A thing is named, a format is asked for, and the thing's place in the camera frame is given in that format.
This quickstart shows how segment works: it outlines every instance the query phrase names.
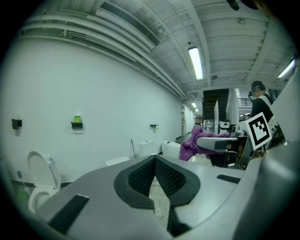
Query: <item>air vent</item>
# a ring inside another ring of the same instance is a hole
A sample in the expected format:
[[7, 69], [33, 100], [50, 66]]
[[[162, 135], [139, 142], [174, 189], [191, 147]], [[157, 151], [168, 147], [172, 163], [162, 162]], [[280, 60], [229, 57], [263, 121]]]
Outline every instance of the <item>air vent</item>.
[[131, 26], [133, 26], [135, 29], [141, 32], [155, 46], [159, 44], [159, 39], [145, 25], [143, 25], [139, 20], [137, 20], [135, 17], [133, 17], [126, 11], [120, 9], [116, 5], [111, 4], [109, 2], [104, 2], [99, 8], [129, 23]]

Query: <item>black rubber pad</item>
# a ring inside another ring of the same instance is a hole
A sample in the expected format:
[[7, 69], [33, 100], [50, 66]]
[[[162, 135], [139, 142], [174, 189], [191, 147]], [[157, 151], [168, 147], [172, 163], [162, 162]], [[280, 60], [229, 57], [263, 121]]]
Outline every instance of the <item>black rubber pad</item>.
[[232, 182], [238, 184], [240, 181], [240, 178], [232, 177], [232, 176], [227, 176], [227, 175], [218, 175], [217, 178], [227, 181], [227, 182]]
[[76, 195], [54, 216], [49, 225], [66, 234], [88, 201], [89, 198]]

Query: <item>fluorescent light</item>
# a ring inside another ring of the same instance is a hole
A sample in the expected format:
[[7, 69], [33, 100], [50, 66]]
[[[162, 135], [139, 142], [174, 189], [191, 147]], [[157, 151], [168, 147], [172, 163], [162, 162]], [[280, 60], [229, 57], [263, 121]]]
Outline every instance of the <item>fluorescent light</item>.
[[295, 64], [295, 59], [278, 75], [278, 78], [282, 78]]
[[200, 60], [200, 54], [198, 48], [197, 47], [189, 48], [188, 52], [192, 59], [197, 80], [203, 79], [202, 66], [201, 66], [201, 60]]

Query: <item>wall-mounted holder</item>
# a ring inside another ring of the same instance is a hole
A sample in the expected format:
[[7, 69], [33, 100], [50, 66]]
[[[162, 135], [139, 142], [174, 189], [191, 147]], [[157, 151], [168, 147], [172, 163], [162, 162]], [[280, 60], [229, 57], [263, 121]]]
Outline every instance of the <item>wall-mounted holder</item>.
[[82, 129], [83, 123], [82, 122], [71, 122], [72, 123], [72, 129]]
[[158, 124], [150, 124], [150, 129], [158, 130]]
[[22, 120], [12, 119], [11, 121], [12, 121], [13, 129], [18, 130], [20, 127], [22, 127]]

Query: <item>floor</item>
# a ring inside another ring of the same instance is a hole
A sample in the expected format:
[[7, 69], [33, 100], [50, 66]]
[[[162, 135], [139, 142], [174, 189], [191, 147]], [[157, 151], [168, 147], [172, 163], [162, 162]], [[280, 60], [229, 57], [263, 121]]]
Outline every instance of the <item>floor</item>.
[[[28, 210], [29, 197], [34, 188], [24, 187], [22, 185], [16, 184], [13, 184], [13, 187], [17, 204], [21, 208]], [[151, 185], [149, 198], [154, 201], [154, 215], [159, 219], [162, 226], [166, 229], [168, 223], [170, 201], [164, 194], [161, 186], [156, 179], [153, 180], [153, 183]]]
[[191, 136], [192, 136], [192, 133], [191, 133], [191, 132], [190, 132], [190, 133], [187, 133], [185, 136], [177, 138], [177, 139], [176, 139], [176, 143], [181, 144], [182, 142], [184, 142], [184, 141], [190, 139]]

